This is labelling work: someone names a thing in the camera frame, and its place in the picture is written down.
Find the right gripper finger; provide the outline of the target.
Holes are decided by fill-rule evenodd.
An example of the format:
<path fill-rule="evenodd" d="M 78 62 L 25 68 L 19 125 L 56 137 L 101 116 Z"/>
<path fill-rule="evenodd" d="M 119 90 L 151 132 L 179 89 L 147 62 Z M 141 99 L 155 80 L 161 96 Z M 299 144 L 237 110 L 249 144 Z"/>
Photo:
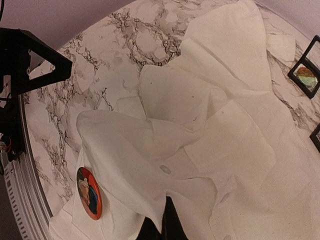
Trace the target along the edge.
<path fill-rule="evenodd" d="M 172 199 L 167 196 L 159 232 L 151 219 L 145 218 L 136 240 L 188 240 Z"/>

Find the red round brooch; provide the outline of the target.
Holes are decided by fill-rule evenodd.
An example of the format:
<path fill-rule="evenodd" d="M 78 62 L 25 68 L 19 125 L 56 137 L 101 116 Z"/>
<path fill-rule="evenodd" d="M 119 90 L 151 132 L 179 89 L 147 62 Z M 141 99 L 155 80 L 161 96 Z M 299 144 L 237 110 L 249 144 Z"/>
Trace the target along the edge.
<path fill-rule="evenodd" d="M 100 187 L 94 175 L 85 167 L 80 167 L 76 173 L 77 190 L 88 216 L 97 221 L 103 213 L 103 201 Z"/>

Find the white button shirt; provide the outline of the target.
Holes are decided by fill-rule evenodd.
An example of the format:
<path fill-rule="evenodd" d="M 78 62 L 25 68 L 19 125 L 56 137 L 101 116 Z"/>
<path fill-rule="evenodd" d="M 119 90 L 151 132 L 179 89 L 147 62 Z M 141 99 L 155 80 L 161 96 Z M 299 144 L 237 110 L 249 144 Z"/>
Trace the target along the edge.
<path fill-rule="evenodd" d="M 78 189 L 49 223 L 55 240 L 162 232 L 170 197 L 190 240 L 317 240 L 320 166 L 272 88 L 267 36 L 251 0 L 193 19 L 167 65 L 140 73 L 137 105 L 77 116 L 77 165 L 101 192 L 91 219 Z"/>

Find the green round brooch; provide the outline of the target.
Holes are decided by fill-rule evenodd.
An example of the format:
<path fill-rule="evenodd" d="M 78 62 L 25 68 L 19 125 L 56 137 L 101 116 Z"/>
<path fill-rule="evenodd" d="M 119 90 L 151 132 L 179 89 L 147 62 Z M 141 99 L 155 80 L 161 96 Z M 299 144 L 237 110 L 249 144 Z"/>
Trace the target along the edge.
<path fill-rule="evenodd" d="M 296 72 L 296 76 L 309 90 L 314 89 L 318 83 L 317 77 L 307 67 L 300 67 Z"/>

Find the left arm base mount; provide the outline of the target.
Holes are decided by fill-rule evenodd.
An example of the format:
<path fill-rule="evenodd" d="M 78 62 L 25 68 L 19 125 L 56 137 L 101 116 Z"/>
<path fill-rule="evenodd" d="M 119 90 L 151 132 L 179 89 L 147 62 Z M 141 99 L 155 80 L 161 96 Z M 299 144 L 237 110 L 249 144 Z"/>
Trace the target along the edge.
<path fill-rule="evenodd" d="M 8 160 L 12 162 L 25 151 L 25 142 L 19 98 L 15 96 L 5 100 L 5 106 L 0 107 L 0 133 L 6 144 Z"/>

